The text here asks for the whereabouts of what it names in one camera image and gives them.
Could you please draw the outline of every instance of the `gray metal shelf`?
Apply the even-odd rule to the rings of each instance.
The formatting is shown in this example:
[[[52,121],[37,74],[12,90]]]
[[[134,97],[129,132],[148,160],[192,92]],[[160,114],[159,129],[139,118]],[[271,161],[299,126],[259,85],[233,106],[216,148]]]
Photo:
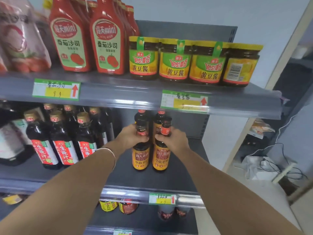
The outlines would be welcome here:
[[[189,145],[208,161],[201,139],[189,139]],[[61,170],[44,169],[37,155],[16,167],[0,165],[0,192],[32,194]],[[155,171],[151,162],[144,171],[137,171],[131,163],[131,150],[127,150],[116,163],[100,199],[119,202],[128,198],[148,204],[149,193],[176,194],[178,206],[205,208],[185,166],[173,153],[164,172]]]
[[[0,220],[17,206],[6,205],[0,200]],[[132,235],[198,235],[197,222],[193,210],[190,210],[186,218],[180,218],[177,214],[174,214],[173,219],[169,222],[161,221],[158,218],[157,211],[158,206],[139,205],[134,213],[125,215],[120,212],[119,208],[111,212],[104,212],[98,205],[84,235],[113,235],[115,230],[130,231]]]
[[[81,82],[79,101],[32,97],[34,78]],[[184,83],[133,80],[130,74],[108,76],[98,72],[65,72],[54,67],[46,73],[9,72],[0,78],[0,98],[12,101],[76,104],[157,110],[162,90],[183,91],[208,97],[207,113],[214,115],[280,119],[280,92],[250,83],[247,87],[202,86]]]

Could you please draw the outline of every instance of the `silver bangle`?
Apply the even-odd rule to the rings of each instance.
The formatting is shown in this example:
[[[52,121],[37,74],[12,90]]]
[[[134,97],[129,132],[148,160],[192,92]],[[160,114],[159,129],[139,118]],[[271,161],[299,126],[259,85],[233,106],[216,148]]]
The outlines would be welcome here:
[[[107,150],[109,150],[109,151],[112,153],[112,155],[113,155],[113,157],[114,157],[114,166],[113,166],[113,169],[112,169],[112,171],[113,171],[114,168],[115,168],[115,166],[116,166],[116,157],[115,157],[115,154],[112,152],[111,149],[108,149],[108,148],[100,148],[100,149],[97,149],[97,151],[98,151],[98,150],[101,150],[101,149],[107,149]]]

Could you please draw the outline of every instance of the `price label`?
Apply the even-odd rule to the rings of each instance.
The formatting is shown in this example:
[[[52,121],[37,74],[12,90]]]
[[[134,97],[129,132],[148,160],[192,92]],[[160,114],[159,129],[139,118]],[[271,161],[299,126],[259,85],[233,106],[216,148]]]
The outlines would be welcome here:
[[[207,113],[208,97],[188,92],[163,90],[161,108]]]
[[[131,235],[132,232],[130,231],[121,231],[121,230],[115,230],[113,232],[113,235]]]
[[[171,194],[149,194],[149,204],[163,204],[163,205],[175,205],[176,195]]]
[[[35,79],[33,97],[78,101],[80,82]]]

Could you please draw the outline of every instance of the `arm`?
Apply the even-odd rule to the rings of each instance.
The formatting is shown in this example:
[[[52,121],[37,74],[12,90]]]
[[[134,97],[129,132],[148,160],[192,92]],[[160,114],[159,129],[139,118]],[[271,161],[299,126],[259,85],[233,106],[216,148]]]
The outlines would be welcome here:
[[[257,194],[193,152],[185,133],[174,127],[171,132],[156,139],[185,165],[221,235],[303,235]]]
[[[126,149],[147,140],[129,125],[104,147],[118,160]],[[0,234],[83,234],[114,163],[111,152],[102,149],[63,170],[0,222]]]

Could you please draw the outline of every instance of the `gold bottle cap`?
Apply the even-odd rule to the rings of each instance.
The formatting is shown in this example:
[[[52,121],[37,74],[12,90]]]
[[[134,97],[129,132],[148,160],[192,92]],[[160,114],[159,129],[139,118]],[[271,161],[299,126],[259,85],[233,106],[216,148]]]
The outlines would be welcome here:
[[[39,119],[39,114],[36,110],[28,110],[24,112],[24,117],[26,121],[32,122]]]
[[[96,107],[96,106],[91,106],[89,108],[89,113],[92,114],[92,115],[99,114],[100,113],[100,108]]]
[[[75,110],[76,107],[74,105],[64,105],[64,110],[65,111],[71,111],[71,110]]]
[[[62,111],[60,110],[55,110],[53,112],[51,112],[50,114],[50,120],[52,122],[58,122],[58,121],[62,121],[63,116],[62,116]]]
[[[77,114],[77,122],[80,124],[90,122],[89,114],[87,112],[80,112]]]
[[[45,110],[52,110],[52,109],[56,109],[57,106],[55,104],[44,104],[44,108]]]

